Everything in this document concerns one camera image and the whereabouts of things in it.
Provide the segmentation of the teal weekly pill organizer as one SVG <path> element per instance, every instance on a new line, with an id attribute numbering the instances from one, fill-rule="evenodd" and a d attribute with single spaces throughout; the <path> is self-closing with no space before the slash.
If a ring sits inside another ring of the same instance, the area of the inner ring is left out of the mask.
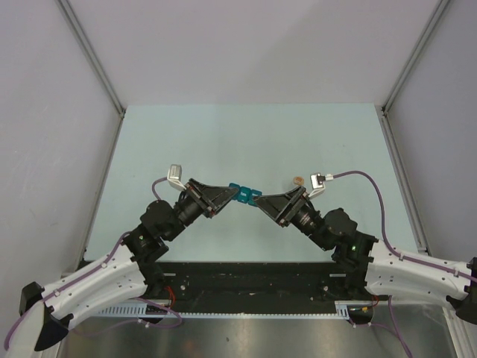
<path id="1" fill-rule="evenodd" d="M 252 207 L 256 206 L 254 198 L 262 195 L 262 191 L 259 191 L 257 189 L 251 189 L 247 186 L 240 186 L 237 183 L 230 183 L 229 187 L 238 190 L 238 192 L 233 196 L 234 201 L 237 201 L 242 204 L 247 204 Z"/>

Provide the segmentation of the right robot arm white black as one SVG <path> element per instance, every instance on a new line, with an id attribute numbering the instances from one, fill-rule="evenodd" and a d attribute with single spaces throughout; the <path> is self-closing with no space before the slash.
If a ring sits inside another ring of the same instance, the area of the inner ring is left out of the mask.
<path id="1" fill-rule="evenodd" d="M 255 205 L 280 227 L 295 226 L 347 274 L 344 291 L 352 299 L 367 293 L 437 304 L 476 323 L 476 261 L 441 260 L 415 254 L 358 231 L 341 209 L 321 215 L 305 188 L 253 198 Z"/>

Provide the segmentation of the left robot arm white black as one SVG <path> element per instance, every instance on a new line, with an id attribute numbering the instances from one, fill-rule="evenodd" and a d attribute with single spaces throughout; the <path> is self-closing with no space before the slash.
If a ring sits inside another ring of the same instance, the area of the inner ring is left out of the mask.
<path id="1" fill-rule="evenodd" d="M 177 186 L 175 204 L 156 197 L 139 225 L 123 233 L 112 250 L 78 271 L 45 286 L 33 281 L 22 288 L 19 319 L 4 340 L 12 357 L 30 357 L 63 340 L 71 330 L 98 311 L 128 299 L 160 296 L 164 275 L 156 261 L 168 252 L 166 242 L 177 238 L 199 216 L 217 215 L 238 189 L 208 186 L 194 179 Z"/>

